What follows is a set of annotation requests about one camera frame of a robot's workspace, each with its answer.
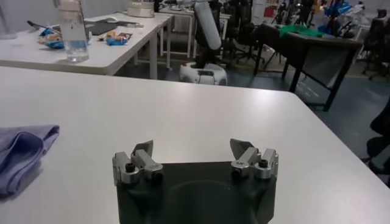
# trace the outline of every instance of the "office chair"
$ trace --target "office chair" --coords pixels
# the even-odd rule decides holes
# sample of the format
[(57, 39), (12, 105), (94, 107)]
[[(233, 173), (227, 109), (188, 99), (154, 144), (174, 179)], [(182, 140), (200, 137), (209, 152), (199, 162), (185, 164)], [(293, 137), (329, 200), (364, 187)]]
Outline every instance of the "office chair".
[[(251, 23), (252, 2), (248, 0), (233, 0), (229, 4), (230, 12), (233, 12), (227, 29), (227, 38), (230, 41), (230, 55), (234, 55), (237, 63), (243, 58), (256, 60), (257, 56), (253, 53), (253, 48), (256, 48), (256, 38), (252, 38), (252, 32), (255, 30), (255, 25)], [(246, 51), (235, 46), (233, 40), (236, 40), (240, 45), (249, 46), (249, 50)]]
[(390, 19), (387, 20), (384, 28), (383, 46), (377, 50), (377, 73), (371, 75), (368, 79), (373, 80), (375, 76), (382, 76), (388, 81), (390, 75)]
[(381, 66), (379, 56), (385, 46), (386, 35), (386, 21), (382, 17), (383, 14), (382, 10), (378, 11), (378, 16), (372, 20), (368, 36), (364, 39), (363, 51), (367, 52), (366, 67), (362, 72), (364, 75), (367, 74), (367, 71), (376, 71)]
[(388, 154), (390, 152), (390, 98), (383, 111), (371, 122), (370, 127), (381, 136), (367, 141), (369, 158), (362, 161), (368, 161), (374, 173), (390, 175), (390, 154)]

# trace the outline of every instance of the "desk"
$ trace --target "desk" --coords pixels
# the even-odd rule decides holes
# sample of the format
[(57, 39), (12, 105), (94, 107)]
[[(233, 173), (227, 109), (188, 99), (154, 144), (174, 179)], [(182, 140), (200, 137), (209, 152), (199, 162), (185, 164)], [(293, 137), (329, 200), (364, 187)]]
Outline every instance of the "desk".
[[(171, 52), (172, 54), (187, 54), (187, 57), (189, 58), (191, 55), (191, 42), (193, 38), (193, 32), (196, 32), (196, 20), (195, 15), (193, 11), (186, 11), (186, 10), (172, 10), (169, 7), (165, 7), (160, 10), (160, 13), (169, 13), (175, 16), (181, 16), (181, 17), (188, 17), (190, 19), (190, 27), (188, 30), (188, 44), (187, 44), (187, 52)], [(227, 24), (229, 21), (230, 15), (221, 13), (219, 16), (219, 20), (224, 23), (224, 29), (222, 30), (222, 40), (226, 37), (226, 30), (227, 30)], [(197, 43), (196, 40), (194, 40), (194, 49), (193, 49), (193, 58), (196, 57), (196, 51), (197, 51)]]
[(279, 154), (272, 224), (388, 224), (390, 190), (289, 92), (0, 68), (0, 124), (58, 124), (41, 173), (1, 224), (118, 224), (112, 156), (153, 139), (160, 163)]
[(88, 21), (97, 21), (115, 16), (121, 21), (139, 22), (143, 28), (118, 27), (118, 32), (132, 33), (125, 46), (108, 46), (92, 37), (88, 46), (90, 59), (81, 63), (70, 63), (66, 60), (65, 50), (52, 50), (38, 44), (40, 31), (18, 33), (15, 40), (0, 41), (0, 66), (31, 68), (50, 71), (65, 71), (99, 75), (113, 75), (147, 42), (150, 45), (151, 78), (157, 79), (157, 32), (168, 24), (172, 16), (158, 14), (155, 18), (135, 18), (120, 13), (99, 16)]
[[(301, 72), (304, 73), (330, 91), (326, 103), (307, 104), (322, 106), (324, 111), (328, 111), (362, 43), (328, 35), (318, 38), (296, 33), (287, 33), (280, 38), (279, 30), (267, 24), (262, 24), (257, 32), (260, 49), (266, 44), (287, 58), (283, 79), (288, 66), (295, 67), (296, 72), (289, 90), (295, 92), (299, 76)], [(253, 75), (257, 75), (260, 58), (261, 51), (258, 51)]]

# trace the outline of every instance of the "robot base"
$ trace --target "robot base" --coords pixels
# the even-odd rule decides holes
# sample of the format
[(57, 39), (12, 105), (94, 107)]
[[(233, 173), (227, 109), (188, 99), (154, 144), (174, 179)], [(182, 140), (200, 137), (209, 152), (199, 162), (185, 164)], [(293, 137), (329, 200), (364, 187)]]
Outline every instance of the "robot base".
[(225, 69), (215, 64), (206, 64), (203, 69), (192, 68), (195, 62), (180, 66), (180, 81), (189, 83), (201, 83), (208, 85), (227, 85)]

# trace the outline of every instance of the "black chair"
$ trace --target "black chair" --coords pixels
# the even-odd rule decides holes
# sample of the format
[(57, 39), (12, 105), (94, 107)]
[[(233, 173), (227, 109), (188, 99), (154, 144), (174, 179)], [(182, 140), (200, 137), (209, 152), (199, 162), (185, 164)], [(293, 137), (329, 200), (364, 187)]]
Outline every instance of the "black chair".
[[(229, 1), (228, 13), (231, 14), (229, 19), (227, 35), (229, 39), (230, 54), (233, 54), (233, 58), (237, 63), (243, 58), (256, 60), (256, 54), (253, 53), (253, 49), (256, 48), (256, 38), (253, 38), (253, 31), (255, 25), (251, 23), (252, 16), (252, 1), (248, 0), (232, 0)], [(249, 50), (241, 49), (233, 44), (233, 40), (240, 45), (249, 47)]]
[(372, 121), (370, 127), (380, 136), (367, 141), (369, 158), (362, 160), (368, 161), (370, 169), (375, 174), (390, 175), (390, 155), (387, 156), (390, 150), (390, 98), (383, 111)]
[(378, 69), (381, 67), (381, 61), (379, 60), (379, 57), (385, 46), (386, 35), (386, 21), (381, 17), (383, 16), (382, 14), (383, 11), (378, 10), (378, 17), (372, 20), (369, 33), (364, 39), (363, 50), (367, 52), (367, 65), (362, 72), (364, 75), (367, 74), (367, 71), (378, 71)]

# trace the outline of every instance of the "folded cloth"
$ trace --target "folded cloth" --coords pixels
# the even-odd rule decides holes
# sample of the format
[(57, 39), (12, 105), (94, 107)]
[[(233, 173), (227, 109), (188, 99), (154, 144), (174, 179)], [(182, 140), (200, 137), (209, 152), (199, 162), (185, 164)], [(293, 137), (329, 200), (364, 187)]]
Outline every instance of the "folded cloth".
[(0, 195), (18, 192), (23, 177), (59, 135), (58, 125), (0, 128)]

